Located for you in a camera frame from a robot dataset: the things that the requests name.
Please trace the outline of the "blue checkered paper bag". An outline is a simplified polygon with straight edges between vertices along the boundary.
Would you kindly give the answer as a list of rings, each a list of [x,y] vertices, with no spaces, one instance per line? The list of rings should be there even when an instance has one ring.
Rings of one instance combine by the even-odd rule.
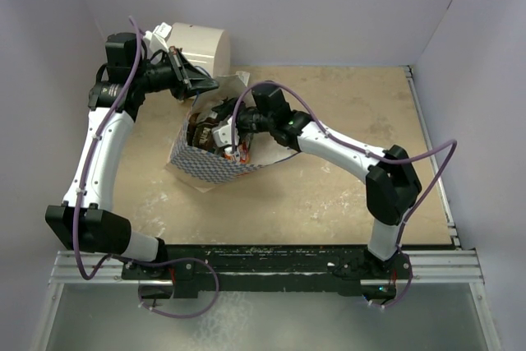
[[[297,154],[278,145],[267,132],[238,136],[235,157],[231,155],[230,145],[223,143],[230,137],[233,107],[250,77],[249,72],[242,71],[218,76],[217,90],[198,94],[191,102],[165,165],[177,179],[207,192]]]

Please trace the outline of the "brown kettle chips bag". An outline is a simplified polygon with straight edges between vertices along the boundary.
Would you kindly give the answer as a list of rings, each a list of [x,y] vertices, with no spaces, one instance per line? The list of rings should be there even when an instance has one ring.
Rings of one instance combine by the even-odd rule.
[[[212,111],[192,114],[188,122],[187,144],[214,153],[216,145],[212,137],[212,129],[219,123],[216,114]]]

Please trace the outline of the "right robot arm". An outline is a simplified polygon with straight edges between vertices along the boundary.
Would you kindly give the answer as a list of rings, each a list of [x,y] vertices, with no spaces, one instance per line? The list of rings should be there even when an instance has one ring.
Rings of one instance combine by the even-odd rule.
[[[408,153],[398,145],[386,150],[356,141],[328,128],[309,108],[296,110],[284,97],[285,89],[264,81],[244,97],[224,99],[212,110],[219,116],[214,139],[224,153],[238,159],[237,147],[248,134],[268,133],[277,144],[322,158],[351,173],[366,188],[366,203],[374,219],[365,260],[367,272],[386,277],[395,267],[403,222],[422,190]]]

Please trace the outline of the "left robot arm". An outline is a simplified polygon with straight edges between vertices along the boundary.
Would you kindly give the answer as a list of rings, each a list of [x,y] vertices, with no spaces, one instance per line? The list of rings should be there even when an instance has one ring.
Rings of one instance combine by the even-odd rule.
[[[147,94],[169,90],[188,99],[219,83],[192,66],[178,48],[147,56],[145,39],[134,33],[110,35],[107,61],[96,73],[88,100],[88,131],[72,184],[58,206],[48,206],[45,221],[60,242],[77,253],[99,252],[141,261],[151,279],[166,275],[169,259],[160,239],[132,230],[113,209],[113,188],[121,153]]]

